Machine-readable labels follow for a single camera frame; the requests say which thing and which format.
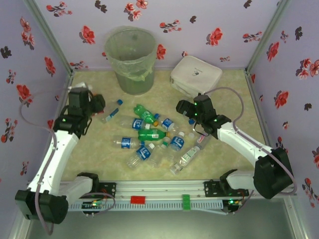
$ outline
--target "trash can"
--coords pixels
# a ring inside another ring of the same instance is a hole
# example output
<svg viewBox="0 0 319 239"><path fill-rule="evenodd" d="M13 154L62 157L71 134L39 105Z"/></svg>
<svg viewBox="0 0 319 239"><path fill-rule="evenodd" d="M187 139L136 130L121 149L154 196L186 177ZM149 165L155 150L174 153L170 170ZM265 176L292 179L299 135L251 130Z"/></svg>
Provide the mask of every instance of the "trash can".
<svg viewBox="0 0 319 239"><path fill-rule="evenodd" d="M124 92L140 95L153 86L157 44L148 31L115 28L106 40L105 53Z"/></svg>

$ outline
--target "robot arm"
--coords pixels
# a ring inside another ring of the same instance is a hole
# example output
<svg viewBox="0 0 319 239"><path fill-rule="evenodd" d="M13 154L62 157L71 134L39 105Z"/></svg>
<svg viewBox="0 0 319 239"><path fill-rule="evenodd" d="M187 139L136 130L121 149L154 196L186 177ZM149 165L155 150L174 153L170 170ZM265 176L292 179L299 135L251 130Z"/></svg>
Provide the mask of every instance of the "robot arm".
<svg viewBox="0 0 319 239"><path fill-rule="evenodd" d="M68 205L89 192L96 192L99 179L96 174L80 173L76 179L60 187L63 170L70 154L82 135L85 135L92 121L91 115L103 110L105 101L102 95L93 96L85 87L73 88L69 92L69 105L65 106L60 116L55 120L57 146L53 139L47 154L35 178L27 190L19 190L15 196L16 204L27 219L38 219L35 209L36 190L40 184L39 207L46 222L61 223L68 211ZM40 176L45 170L52 150L55 150L51 162L46 169L41 182Z"/></svg>
<svg viewBox="0 0 319 239"><path fill-rule="evenodd" d="M292 184L290 176L270 156L278 159L292 174L287 153L281 148L272 149L263 145L240 129L235 129L229 118L216 114L207 95L195 97L194 104L179 101L176 111L194 119L206 133L236 149L254 166L255 170L251 172L233 169L222 175L220 185L225 194L231 189L251 189L271 199Z"/></svg>

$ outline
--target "green block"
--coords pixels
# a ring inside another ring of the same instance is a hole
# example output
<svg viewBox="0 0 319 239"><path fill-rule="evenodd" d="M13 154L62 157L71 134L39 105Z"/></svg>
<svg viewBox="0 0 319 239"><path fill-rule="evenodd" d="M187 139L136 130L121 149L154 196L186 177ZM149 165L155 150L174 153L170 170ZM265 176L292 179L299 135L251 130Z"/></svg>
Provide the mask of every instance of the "green block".
<svg viewBox="0 0 319 239"><path fill-rule="evenodd" d="M183 197L183 210L190 211L190 195L183 194L182 197Z"/></svg>

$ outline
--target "blue bottle cap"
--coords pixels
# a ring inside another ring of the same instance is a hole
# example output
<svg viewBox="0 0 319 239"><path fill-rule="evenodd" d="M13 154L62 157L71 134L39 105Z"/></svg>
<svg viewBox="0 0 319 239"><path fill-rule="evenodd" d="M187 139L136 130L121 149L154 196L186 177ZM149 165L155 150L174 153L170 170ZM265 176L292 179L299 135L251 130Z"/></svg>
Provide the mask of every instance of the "blue bottle cap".
<svg viewBox="0 0 319 239"><path fill-rule="evenodd" d="M195 120L189 119L189 120L188 120L188 123L189 123L189 124L195 124Z"/></svg>

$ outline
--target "gray floor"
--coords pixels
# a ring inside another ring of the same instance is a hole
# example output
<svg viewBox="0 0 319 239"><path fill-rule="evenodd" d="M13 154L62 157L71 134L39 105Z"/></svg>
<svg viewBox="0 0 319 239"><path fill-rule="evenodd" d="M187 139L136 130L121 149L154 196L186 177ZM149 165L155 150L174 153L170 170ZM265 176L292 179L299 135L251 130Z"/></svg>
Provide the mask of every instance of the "gray floor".
<svg viewBox="0 0 319 239"><path fill-rule="evenodd" d="M69 213L45 235L38 221L27 239L293 239L284 203L250 200L236 215L206 212L109 212L95 218Z"/></svg>

